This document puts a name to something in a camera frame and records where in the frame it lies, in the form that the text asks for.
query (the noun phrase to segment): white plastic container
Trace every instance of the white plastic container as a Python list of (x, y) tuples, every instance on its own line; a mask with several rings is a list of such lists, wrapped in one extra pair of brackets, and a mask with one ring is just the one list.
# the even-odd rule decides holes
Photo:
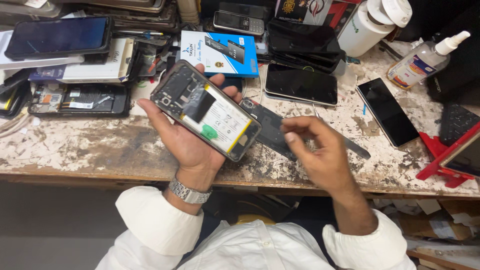
[(449, 53), (469, 36), (469, 32), (463, 31), (456, 36), (447, 37), (438, 44), (431, 41), (423, 42), (388, 70), (388, 79), (403, 89), (412, 87), (444, 69), (450, 62)]
[(358, 57), (392, 32), (396, 25), (405, 27), (411, 16), (407, 0), (363, 2), (338, 38), (340, 48), (348, 56)]

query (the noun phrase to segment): stained wooden workbench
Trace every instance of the stained wooden workbench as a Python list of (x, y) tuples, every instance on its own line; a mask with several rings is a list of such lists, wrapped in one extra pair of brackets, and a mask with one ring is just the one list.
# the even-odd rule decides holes
[[(405, 54), (409, 44), (395, 43)], [(381, 77), (419, 131), (438, 135), (442, 106), (432, 102), (425, 86), (401, 90), (386, 80), (386, 71), (395, 60), (372, 48), (351, 68), (356, 85)], [(266, 67), (260, 68), (262, 81)], [(146, 81), (134, 90), (132, 99), (147, 97), (154, 84)], [(258, 101), (260, 80), (247, 79), (246, 96)], [(355, 84), (342, 85), (336, 107), (320, 107), (323, 119), (343, 135), (366, 148), (372, 158), (364, 160), (351, 151), (348, 158), (355, 178), (366, 192), (407, 195), (480, 197), (479, 184), (469, 180), (456, 189), (444, 187), (444, 180), (426, 181), (415, 175), (429, 162), (426, 147), (416, 140), (399, 149), (391, 147), (355, 91)], [(309, 104), (263, 97), (262, 105), (284, 117), (314, 115)], [(32, 119), (24, 135), (16, 132), (0, 138), (0, 179), (30, 183), (95, 183), (110, 186), (168, 181), (178, 163), (150, 126), (144, 112), (134, 106), (125, 119), (42, 118)], [(216, 184), (314, 189), (305, 171), (269, 148), (256, 143), (240, 162), (227, 161)]]

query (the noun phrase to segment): isopropyl alcohol bottle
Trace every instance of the isopropyl alcohol bottle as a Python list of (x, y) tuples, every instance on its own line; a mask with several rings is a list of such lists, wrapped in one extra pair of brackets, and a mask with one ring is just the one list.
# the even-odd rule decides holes
[(423, 42), (388, 70), (388, 79), (401, 88), (412, 87), (445, 68), (450, 62), (449, 53), (469, 36), (469, 32), (463, 31), (456, 36), (447, 37), (438, 44), (431, 41)]

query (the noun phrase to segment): shirt sleeve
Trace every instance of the shirt sleeve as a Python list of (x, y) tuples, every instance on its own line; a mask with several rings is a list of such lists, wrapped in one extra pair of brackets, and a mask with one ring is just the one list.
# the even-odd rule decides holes
[(120, 235), (97, 270), (170, 270), (195, 247), (204, 214), (187, 214), (149, 186), (124, 191), (117, 209), (128, 230)]
[(332, 225), (324, 227), (322, 235), (332, 260), (344, 269), (415, 270), (401, 230), (382, 212), (373, 211), (378, 228), (369, 235), (346, 235)]

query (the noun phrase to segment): metal watch strap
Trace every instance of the metal watch strap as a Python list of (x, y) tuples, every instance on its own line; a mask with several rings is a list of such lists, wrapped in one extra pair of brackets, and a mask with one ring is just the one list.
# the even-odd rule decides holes
[(212, 193), (211, 188), (207, 192), (200, 192), (187, 188), (177, 180), (176, 174), (173, 176), (172, 181), (170, 181), (168, 187), (173, 192), (173, 194), (177, 195), (186, 203), (205, 203), (208, 200), (208, 197), (210, 197), (210, 194)]

